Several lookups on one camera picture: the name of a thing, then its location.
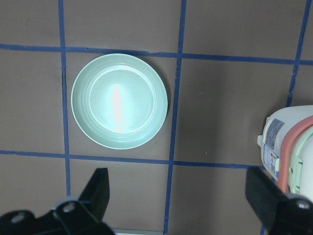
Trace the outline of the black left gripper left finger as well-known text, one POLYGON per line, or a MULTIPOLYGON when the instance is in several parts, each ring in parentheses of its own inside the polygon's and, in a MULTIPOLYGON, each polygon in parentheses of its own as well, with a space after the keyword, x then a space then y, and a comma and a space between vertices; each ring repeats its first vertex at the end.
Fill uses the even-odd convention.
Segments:
POLYGON ((31 211, 0 217, 2 235, 112 235, 102 219, 110 199, 107 168, 97 168, 78 199, 66 200, 36 218, 31 211))

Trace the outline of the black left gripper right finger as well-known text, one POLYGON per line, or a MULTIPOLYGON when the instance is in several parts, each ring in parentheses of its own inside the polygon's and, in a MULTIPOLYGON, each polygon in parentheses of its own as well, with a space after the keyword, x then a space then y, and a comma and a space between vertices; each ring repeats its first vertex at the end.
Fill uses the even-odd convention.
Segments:
POLYGON ((311 235, 313 203, 307 197, 283 193, 258 167, 246 171, 245 196, 269 235, 311 235))

